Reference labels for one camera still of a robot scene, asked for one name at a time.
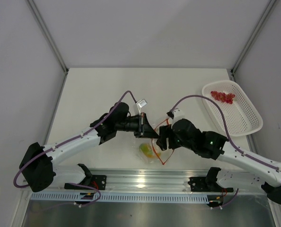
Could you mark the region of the yellow green mango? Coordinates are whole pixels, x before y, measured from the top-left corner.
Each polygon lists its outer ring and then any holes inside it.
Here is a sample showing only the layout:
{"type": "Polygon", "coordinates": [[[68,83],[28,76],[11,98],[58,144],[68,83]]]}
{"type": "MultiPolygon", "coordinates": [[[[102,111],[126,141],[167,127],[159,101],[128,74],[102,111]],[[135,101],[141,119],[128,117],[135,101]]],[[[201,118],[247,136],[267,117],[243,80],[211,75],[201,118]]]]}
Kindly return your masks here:
{"type": "Polygon", "coordinates": [[[140,144],[139,150],[146,158],[156,158],[157,157],[152,149],[152,146],[148,143],[140,144]]]}

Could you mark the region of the red grape bunch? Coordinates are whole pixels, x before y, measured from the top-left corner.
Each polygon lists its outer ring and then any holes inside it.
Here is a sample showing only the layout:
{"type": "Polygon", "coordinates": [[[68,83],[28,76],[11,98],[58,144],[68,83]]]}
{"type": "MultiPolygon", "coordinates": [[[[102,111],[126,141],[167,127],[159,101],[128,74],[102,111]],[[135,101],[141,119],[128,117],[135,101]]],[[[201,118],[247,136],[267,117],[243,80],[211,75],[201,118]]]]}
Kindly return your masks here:
{"type": "Polygon", "coordinates": [[[211,91],[211,96],[222,103],[233,104],[233,100],[235,98],[235,94],[232,93],[224,93],[224,92],[217,92],[211,91]]]}

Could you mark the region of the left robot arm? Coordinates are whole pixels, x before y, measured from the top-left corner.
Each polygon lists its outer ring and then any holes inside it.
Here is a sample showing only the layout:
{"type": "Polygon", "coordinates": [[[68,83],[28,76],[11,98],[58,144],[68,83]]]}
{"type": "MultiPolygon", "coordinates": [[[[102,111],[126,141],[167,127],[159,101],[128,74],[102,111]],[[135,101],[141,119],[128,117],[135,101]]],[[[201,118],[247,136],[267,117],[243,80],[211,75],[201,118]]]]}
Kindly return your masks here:
{"type": "Polygon", "coordinates": [[[19,165],[19,171],[33,192],[41,192],[50,186],[63,186],[67,190],[96,187],[95,177],[85,164],[59,164],[81,151],[113,139],[118,131],[133,132],[136,138],[159,137],[145,113],[130,116],[129,106],[120,102],[89,127],[68,139],[43,146],[37,142],[31,144],[19,165]]]}

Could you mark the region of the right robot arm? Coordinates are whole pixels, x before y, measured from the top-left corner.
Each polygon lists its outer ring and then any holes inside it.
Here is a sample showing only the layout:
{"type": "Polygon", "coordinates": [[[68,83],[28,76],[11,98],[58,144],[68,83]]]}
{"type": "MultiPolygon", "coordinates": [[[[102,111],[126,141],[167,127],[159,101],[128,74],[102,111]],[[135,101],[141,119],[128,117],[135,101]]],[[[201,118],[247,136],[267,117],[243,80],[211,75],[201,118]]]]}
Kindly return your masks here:
{"type": "Polygon", "coordinates": [[[219,167],[211,167],[206,177],[190,178],[192,191],[258,190],[264,192],[271,201],[281,205],[281,162],[242,149],[216,132],[201,132],[187,119],[161,126],[156,145],[162,150],[183,147],[202,158],[226,162],[244,170],[242,173],[233,173],[219,167]]]}

